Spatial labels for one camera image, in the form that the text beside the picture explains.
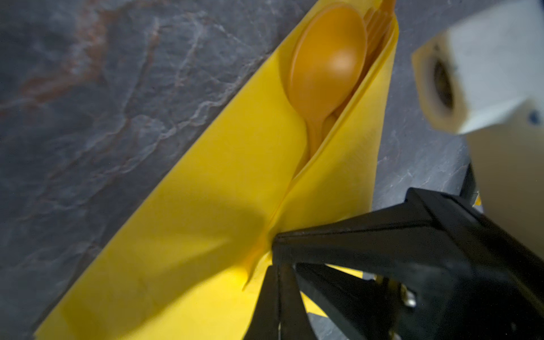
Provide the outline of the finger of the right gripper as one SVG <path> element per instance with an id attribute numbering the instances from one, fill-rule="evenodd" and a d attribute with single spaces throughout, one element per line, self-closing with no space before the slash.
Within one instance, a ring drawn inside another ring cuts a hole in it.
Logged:
<path id="1" fill-rule="evenodd" d="M 462 198 L 411 188 L 405 201 L 273 240 L 276 265 L 324 264 L 389 279 L 402 298 L 480 294 L 473 209 Z"/>
<path id="2" fill-rule="evenodd" d="M 298 263 L 299 286 L 348 339 L 389 339 L 395 308 L 389 287 L 324 264 Z"/>

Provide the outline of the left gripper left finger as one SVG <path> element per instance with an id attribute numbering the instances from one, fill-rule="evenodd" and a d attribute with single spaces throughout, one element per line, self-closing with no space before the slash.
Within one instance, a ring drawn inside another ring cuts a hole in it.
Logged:
<path id="1" fill-rule="evenodd" d="M 269 266 L 243 340 L 278 340 L 280 328 L 279 268 Z"/>

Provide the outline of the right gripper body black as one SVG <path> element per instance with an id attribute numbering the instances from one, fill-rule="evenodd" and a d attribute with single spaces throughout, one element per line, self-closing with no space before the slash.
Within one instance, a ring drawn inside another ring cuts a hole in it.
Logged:
<path id="1" fill-rule="evenodd" d="M 384 208 L 401 266 L 389 339 L 542 339 L 543 262 L 459 196 L 410 188 Z"/>

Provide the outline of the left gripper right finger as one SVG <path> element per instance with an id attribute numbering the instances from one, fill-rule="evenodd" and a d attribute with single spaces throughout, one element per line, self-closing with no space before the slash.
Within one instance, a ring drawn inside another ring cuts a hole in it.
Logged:
<path id="1" fill-rule="evenodd" d="M 307 317 L 296 273 L 292 266 L 280 266 L 279 283 L 280 338 L 284 340 L 316 340 L 317 337 Z"/>

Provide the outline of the yellow paper napkin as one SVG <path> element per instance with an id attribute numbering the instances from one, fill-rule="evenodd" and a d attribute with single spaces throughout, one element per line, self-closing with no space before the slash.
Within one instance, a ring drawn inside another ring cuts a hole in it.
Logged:
<path id="1" fill-rule="evenodd" d="M 37 339 L 241 339 L 275 234 L 370 211 L 398 22 L 314 157 L 289 104 L 317 2 L 107 244 Z"/>

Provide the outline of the orange plastic spoon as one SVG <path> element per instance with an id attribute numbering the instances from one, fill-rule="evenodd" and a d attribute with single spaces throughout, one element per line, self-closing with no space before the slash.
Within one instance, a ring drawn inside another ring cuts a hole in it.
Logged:
<path id="1" fill-rule="evenodd" d="M 322 143 L 324 121 L 358 82 L 367 50 L 365 26 L 356 8 L 338 3 L 317 13 L 298 38 L 287 96 L 306 123 L 310 157 Z"/>

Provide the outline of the orange plastic fork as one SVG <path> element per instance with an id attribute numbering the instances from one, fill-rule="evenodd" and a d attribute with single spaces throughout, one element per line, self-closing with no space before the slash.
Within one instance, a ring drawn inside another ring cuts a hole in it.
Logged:
<path id="1" fill-rule="evenodd" d="M 344 101 L 344 103 L 338 107 L 333 113 L 335 118 L 339 118 L 350 102 L 356 90 L 360 87 L 362 81 L 366 78 L 369 70 L 377 60 L 379 54 L 383 50 L 387 43 L 388 36 L 391 31 L 393 15 L 395 12 L 395 0 L 383 0 L 379 8 L 371 7 L 365 14 L 364 20 L 367 30 L 367 53 L 365 59 L 365 65 L 361 72 L 361 75 L 356 83 L 353 91 Z"/>

